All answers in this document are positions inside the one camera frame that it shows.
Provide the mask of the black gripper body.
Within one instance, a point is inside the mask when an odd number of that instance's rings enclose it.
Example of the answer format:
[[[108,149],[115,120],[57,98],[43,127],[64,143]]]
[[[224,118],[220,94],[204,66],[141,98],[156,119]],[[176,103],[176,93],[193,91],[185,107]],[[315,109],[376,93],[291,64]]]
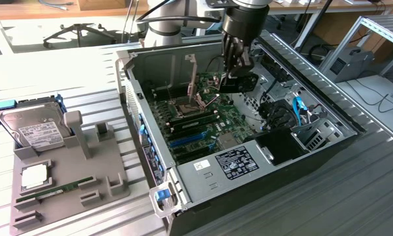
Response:
[[[260,36],[267,20],[269,6],[264,8],[247,8],[243,6],[228,8],[223,23],[223,43],[232,42],[233,38],[249,45]]]

